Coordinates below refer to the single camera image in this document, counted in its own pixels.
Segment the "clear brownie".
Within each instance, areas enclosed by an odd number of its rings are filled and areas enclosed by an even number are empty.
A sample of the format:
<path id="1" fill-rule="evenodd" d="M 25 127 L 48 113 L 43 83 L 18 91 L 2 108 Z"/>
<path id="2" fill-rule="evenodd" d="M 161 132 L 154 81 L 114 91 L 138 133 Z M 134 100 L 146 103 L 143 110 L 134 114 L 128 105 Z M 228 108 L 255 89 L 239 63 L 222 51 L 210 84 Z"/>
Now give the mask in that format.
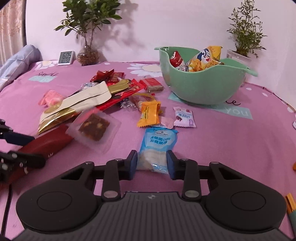
<path id="1" fill-rule="evenodd" d="M 92 108 L 82 111 L 69 125 L 66 134 L 85 147 L 104 154 L 111 148 L 120 126 L 119 120 Z"/>

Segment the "green plastic bowl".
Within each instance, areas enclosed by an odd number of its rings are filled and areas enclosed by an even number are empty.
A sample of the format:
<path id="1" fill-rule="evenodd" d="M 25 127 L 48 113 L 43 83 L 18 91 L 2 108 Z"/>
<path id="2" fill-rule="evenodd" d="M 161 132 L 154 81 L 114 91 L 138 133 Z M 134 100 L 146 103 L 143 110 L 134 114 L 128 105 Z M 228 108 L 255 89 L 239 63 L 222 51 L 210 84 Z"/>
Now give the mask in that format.
<path id="1" fill-rule="evenodd" d="M 222 59 L 223 65 L 215 65 L 199 72 L 185 72 L 173 67 L 170 56 L 175 51 L 185 61 L 199 50 L 185 47 L 156 47 L 163 79 L 170 90 L 180 99 L 200 105 L 221 104 L 239 89 L 245 74 L 257 77 L 258 73 L 234 59 Z"/>

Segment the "dark red packet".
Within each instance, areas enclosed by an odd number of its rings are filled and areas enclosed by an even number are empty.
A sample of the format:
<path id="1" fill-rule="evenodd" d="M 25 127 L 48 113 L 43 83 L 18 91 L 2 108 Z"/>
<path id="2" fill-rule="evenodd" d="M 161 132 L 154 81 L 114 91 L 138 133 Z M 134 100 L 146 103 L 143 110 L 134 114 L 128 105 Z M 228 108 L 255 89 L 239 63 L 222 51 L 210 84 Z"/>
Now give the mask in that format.
<path id="1" fill-rule="evenodd" d="M 68 126 L 60 125 L 54 130 L 49 131 L 48 133 L 31 141 L 29 144 L 13 151 L 40 155 L 48 160 L 65 148 L 73 140 L 72 137 L 66 134 L 67 129 Z M 12 184 L 16 180 L 27 175 L 32 170 L 36 169 L 29 167 L 18 167 L 13 171 L 4 171 L 1 169 L 1 184 Z"/>

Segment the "yellow red bread packet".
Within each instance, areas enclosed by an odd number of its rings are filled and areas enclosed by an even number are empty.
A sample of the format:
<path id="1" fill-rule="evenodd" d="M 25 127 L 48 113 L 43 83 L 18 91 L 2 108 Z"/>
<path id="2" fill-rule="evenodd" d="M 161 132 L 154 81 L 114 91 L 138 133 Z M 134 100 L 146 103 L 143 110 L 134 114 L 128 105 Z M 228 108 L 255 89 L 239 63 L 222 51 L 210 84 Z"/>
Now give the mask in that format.
<path id="1" fill-rule="evenodd" d="M 136 105 L 139 112 L 142 112 L 142 110 L 148 106 L 158 104 L 155 97 L 148 93 L 135 93 L 129 97 L 129 100 Z"/>

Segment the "red foil candy packet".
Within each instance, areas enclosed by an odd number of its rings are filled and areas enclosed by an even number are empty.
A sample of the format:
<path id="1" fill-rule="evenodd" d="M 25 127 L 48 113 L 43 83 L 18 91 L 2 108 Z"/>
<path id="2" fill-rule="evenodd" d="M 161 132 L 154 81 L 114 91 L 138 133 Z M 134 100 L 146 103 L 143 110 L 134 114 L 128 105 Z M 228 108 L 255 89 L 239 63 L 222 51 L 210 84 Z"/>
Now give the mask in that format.
<path id="1" fill-rule="evenodd" d="M 90 82 L 101 83 L 102 81 L 105 81 L 109 86 L 118 83 L 124 78 L 124 76 L 124 72 L 115 72 L 114 69 L 109 71 L 97 71 L 97 73 L 91 78 Z"/>

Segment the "leafy plant in glass vase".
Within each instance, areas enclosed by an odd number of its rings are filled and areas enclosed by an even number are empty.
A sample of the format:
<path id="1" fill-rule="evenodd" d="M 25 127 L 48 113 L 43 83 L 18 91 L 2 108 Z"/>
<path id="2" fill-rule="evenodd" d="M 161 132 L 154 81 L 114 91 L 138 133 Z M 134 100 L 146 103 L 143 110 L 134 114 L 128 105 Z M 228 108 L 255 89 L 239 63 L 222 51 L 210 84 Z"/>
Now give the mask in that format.
<path id="1" fill-rule="evenodd" d="M 111 20 L 122 19 L 117 13 L 121 2 L 116 0 L 66 0 L 62 4 L 66 16 L 54 30 L 66 30 L 66 36 L 74 32 L 77 38 L 82 38 L 83 48 L 76 54 L 77 61 L 82 66 L 97 64 L 100 54 L 93 47 L 94 33 L 96 30 L 102 30 L 104 25 L 110 25 Z"/>

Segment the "yellow corn snack bag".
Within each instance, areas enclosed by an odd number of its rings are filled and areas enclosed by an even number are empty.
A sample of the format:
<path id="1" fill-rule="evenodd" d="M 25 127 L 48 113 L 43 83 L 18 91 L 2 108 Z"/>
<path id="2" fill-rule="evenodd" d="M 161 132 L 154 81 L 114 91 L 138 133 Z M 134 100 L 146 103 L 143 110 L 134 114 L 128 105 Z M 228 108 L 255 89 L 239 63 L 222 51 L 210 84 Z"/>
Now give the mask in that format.
<path id="1" fill-rule="evenodd" d="M 208 46 L 203 49 L 185 64 L 185 71 L 199 72 L 223 64 L 220 62 L 222 48 L 222 46 Z"/>

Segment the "large red white snack bag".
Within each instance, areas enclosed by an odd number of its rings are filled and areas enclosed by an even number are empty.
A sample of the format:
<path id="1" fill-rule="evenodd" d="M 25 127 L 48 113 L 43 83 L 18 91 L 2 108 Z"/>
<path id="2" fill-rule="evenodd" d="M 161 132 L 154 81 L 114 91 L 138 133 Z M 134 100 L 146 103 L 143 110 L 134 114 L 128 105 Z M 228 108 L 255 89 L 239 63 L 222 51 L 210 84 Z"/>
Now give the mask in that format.
<path id="1" fill-rule="evenodd" d="M 187 65 L 178 51 L 173 52 L 172 56 L 170 57 L 170 64 L 180 71 L 188 71 Z"/>

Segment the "white marshmallow snack pack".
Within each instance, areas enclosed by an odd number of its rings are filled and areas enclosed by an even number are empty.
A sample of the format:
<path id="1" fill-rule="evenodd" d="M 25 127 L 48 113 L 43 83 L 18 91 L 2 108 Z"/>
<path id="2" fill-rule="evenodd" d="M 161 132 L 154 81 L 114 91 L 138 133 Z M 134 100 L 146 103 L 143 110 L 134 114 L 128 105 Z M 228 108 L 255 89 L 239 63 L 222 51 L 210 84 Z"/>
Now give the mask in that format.
<path id="1" fill-rule="evenodd" d="M 98 83 L 97 82 L 87 82 L 81 85 L 80 90 L 79 91 L 83 91 L 86 90 L 88 88 L 94 87 L 96 86 Z"/>

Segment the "orange small snack packet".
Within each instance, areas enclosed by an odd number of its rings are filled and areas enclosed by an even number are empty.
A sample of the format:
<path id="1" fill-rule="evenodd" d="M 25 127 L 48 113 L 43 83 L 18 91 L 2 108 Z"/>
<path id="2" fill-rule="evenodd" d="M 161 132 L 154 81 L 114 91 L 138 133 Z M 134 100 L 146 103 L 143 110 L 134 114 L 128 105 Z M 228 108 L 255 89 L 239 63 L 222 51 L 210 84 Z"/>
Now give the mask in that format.
<path id="1" fill-rule="evenodd" d="M 143 128 L 145 126 L 153 126 L 160 123 L 159 109 L 161 107 L 160 101 L 146 101 L 141 105 L 141 116 L 137 122 L 137 127 Z"/>

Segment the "small plant in white pot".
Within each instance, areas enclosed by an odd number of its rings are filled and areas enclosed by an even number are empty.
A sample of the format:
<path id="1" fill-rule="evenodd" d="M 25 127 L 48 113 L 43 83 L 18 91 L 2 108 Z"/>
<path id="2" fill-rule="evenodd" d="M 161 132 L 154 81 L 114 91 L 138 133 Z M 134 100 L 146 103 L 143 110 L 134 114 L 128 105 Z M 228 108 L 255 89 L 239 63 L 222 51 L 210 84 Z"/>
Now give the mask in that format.
<path id="1" fill-rule="evenodd" d="M 249 55 L 258 58 L 258 51 L 265 50 L 261 41 L 266 35 L 263 33 L 263 22 L 258 13 L 260 10 L 255 7 L 255 1 L 242 1 L 240 6 L 234 8 L 229 17 L 230 28 L 227 30 L 234 41 L 235 49 L 227 50 L 227 58 L 234 59 L 248 67 L 252 59 Z"/>

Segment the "pink snack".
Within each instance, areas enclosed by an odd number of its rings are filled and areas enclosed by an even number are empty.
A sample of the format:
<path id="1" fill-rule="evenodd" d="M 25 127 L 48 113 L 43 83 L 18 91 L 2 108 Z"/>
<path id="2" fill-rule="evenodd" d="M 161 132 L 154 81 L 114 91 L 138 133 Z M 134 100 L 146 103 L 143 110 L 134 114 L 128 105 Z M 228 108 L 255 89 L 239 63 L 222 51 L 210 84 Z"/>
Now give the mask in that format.
<path id="1" fill-rule="evenodd" d="M 39 101 L 38 105 L 40 106 L 53 106 L 60 101 L 62 101 L 65 97 L 54 90 L 47 91 L 42 99 Z"/>

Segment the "beige gold pouch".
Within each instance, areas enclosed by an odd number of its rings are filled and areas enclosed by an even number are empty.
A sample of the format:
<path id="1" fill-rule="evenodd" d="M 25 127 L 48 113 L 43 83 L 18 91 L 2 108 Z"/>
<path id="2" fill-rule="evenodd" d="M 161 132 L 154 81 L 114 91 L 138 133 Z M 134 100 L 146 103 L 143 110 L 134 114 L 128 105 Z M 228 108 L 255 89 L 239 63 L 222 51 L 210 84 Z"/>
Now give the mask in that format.
<path id="1" fill-rule="evenodd" d="M 101 105 L 110 98 L 111 93 L 105 82 L 66 98 L 41 114 L 38 134 L 73 118 L 86 109 Z"/>

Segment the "grey blue folded cloth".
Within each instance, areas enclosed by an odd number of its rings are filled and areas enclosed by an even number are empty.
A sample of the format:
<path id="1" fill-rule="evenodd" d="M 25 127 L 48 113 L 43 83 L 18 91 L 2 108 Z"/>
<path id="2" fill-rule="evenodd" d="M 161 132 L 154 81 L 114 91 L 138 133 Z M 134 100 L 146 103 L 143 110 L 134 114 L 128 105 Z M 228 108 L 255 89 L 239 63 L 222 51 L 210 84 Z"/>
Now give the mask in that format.
<path id="1" fill-rule="evenodd" d="M 27 72 L 32 63 L 41 59 L 41 53 L 33 45 L 25 45 L 20 51 L 11 56 L 3 66 L 1 66 L 1 87 L 2 91 L 10 85 L 20 75 Z"/>

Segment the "blue white rice cracker pack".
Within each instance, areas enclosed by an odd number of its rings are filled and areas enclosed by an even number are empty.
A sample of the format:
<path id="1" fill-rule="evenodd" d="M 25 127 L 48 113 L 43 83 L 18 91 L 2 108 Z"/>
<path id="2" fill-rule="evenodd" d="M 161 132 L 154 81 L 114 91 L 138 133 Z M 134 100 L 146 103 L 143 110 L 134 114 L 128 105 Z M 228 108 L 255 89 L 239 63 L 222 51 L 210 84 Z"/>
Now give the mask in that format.
<path id="1" fill-rule="evenodd" d="M 167 151 L 176 144 L 177 133 L 177 130 L 167 128 L 147 128 L 138 154 L 137 169 L 167 174 Z"/>

